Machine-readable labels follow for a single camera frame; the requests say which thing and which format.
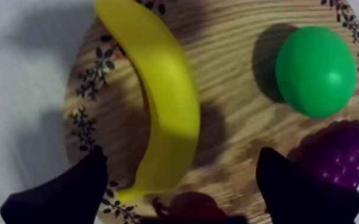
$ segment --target green ball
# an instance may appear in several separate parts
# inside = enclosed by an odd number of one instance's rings
[[[355,91],[357,69],[340,36],[324,27],[304,27],[281,47],[276,79],[284,99],[295,110],[322,118],[346,106]]]

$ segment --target plastic banana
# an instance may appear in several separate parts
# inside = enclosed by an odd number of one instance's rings
[[[132,0],[97,0],[96,12],[138,70],[150,104],[151,134],[128,202],[175,187],[189,169],[199,137],[200,107],[187,59],[173,34]]]

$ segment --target purple grapes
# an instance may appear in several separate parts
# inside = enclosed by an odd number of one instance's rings
[[[296,162],[310,173],[345,188],[359,186],[359,122],[334,122],[305,138]]]

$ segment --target wooden plate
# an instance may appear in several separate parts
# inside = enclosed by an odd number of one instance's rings
[[[359,67],[359,21],[346,1],[143,0],[161,16],[194,70],[202,108],[197,155],[177,189],[202,192],[227,214],[270,223],[255,182],[263,146],[287,155],[305,136],[338,120],[359,120],[359,82],[338,114],[309,119],[285,104],[274,78],[274,59],[298,27],[324,26],[348,43]],[[156,215],[153,195],[123,205],[114,197],[130,186],[147,146],[150,118],[138,76],[120,46],[96,19],[86,34],[67,85],[67,153],[73,164],[101,146],[111,185],[100,206],[105,223],[138,222]]]

